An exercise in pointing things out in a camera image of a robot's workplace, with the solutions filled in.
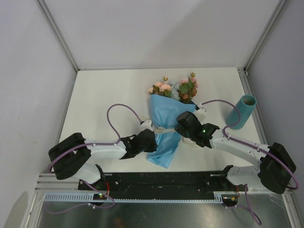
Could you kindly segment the cream printed ribbon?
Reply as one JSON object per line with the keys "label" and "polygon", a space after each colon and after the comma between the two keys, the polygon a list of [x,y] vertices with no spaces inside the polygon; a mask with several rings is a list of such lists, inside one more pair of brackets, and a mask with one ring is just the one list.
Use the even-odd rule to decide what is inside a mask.
{"label": "cream printed ribbon", "polygon": [[[153,123],[152,123],[152,129],[156,134],[165,134],[165,133],[175,132],[174,128],[168,128],[167,129],[167,128],[164,128],[164,127],[161,127],[161,126],[156,127],[156,125],[154,125]],[[199,146],[195,142],[191,141],[190,139],[186,139],[184,136],[181,137],[181,140],[188,147],[195,148],[195,149],[199,148]]]}

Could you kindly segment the blue flower bouquet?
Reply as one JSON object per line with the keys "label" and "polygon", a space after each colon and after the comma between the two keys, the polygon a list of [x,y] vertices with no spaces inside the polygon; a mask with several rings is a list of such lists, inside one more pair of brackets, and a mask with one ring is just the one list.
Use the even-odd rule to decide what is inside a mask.
{"label": "blue flower bouquet", "polygon": [[[150,117],[156,127],[175,128],[176,118],[185,111],[194,112],[192,98],[197,95],[198,82],[194,72],[179,82],[171,82],[168,77],[156,82],[148,90],[150,94]],[[156,134],[158,148],[147,160],[163,168],[168,168],[177,150],[181,136],[177,132]]]}

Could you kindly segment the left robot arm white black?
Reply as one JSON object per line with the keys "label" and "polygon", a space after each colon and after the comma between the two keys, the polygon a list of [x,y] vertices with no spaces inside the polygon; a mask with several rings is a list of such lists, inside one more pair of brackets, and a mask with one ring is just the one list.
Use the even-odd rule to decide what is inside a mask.
{"label": "left robot arm white black", "polygon": [[87,182],[99,190],[105,184],[102,168],[93,161],[97,159],[131,159],[142,152],[157,150],[155,133],[149,129],[138,135],[123,137],[119,142],[96,142],[74,133],[48,151],[51,163],[48,172],[58,180],[71,177]]}

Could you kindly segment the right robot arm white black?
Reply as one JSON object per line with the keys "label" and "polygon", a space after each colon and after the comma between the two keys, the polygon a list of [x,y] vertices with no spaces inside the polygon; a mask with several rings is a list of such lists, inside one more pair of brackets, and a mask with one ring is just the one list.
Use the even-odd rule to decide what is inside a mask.
{"label": "right robot arm white black", "polygon": [[263,185],[277,194],[289,188],[296,165],[283,145],[254,143],[234,135],[224,134],[223,129],[211,123],[201,124],[195,114],[185,111],[177,118],[175,131],[199,147],[208,147],[237,156],[251,165],[227,166],[226,174],[219,178],[223,190],[236,185]]}

